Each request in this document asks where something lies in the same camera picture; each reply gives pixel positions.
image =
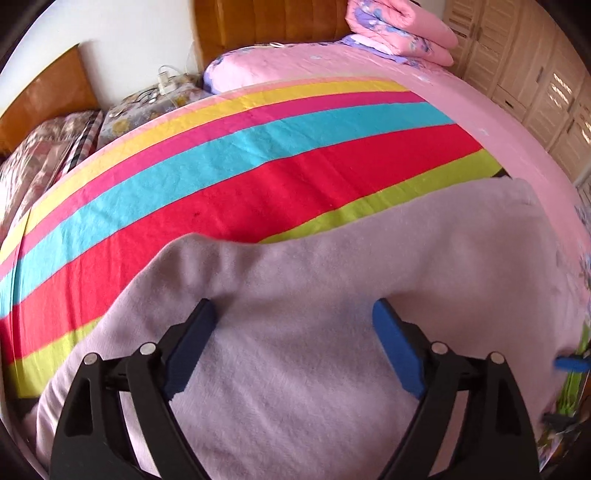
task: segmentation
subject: wooden wardrobe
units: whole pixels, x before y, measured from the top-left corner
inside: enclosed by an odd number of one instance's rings
[[[452,73],[519,120],[571,181],[591,168],[591,76],[535,0],[447,0]]]

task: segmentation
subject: light pink blanket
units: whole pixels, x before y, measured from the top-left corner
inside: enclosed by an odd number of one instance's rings
[[[209,475],[372,480],[417,407],[372,328],[376,299],[462,355],[504,353],[538,426],[564,382],[553,359],[582,331],[576,280],[523,180],[456,185],[272,245],[185,236],[74,348],[27,425],[47,464],[83,356],[129,355],[208,297],[220,323],[171,408]],[[140,465],[155,473],[128,397],[124,410]]]
[[[353,32],[386,45],[394,55],[453,65],[446,49],[457,46],[455,33],[408,0],[349,0],[346,20]]]

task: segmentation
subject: blue stripe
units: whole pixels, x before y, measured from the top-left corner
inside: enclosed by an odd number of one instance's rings
[[[18,261],[15,271],[13,269],[0,281],[0,317],[5,317],[13,304],[23,301],[41,283],[89,248],[198,190],[266,162],[316,148],[388,132],[453,123],[428,103],[363,105],[272,121],[200,144],[113,186],[62,221]]]

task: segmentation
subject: wooden bed frame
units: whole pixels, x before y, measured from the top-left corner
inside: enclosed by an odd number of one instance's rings
[[[97,109],[99,103],[74,46],[43,70],[0,116],[0,155],[10,155],[45,120]]]
[[[193,0],[199,66],[256,43],[339,40],[346,10],[347,0]]]

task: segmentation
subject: red stripe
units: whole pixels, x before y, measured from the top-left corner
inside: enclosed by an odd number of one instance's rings
[[[275,160],[195,192],[106,238],[14,307],[14,355],[22,358],[104,314],[181,235],[258,242],[480,149],[457,125],[393,132]],[[0,326],[8,346],[6,318]]]
[[[23,238],[19,247],[16,247],[0,264],[0,278],[3,278],[13,267],[17,252],[18,258],[24,257],[49,232],[78,209],[140,171],[200,144],[249,127],[307,113],[379,103],[419,102],[424,102],[424,100],[412,92],[354,92],[301,98],[264,105],[219,118],[167,138],[113,166],[58,205]]]

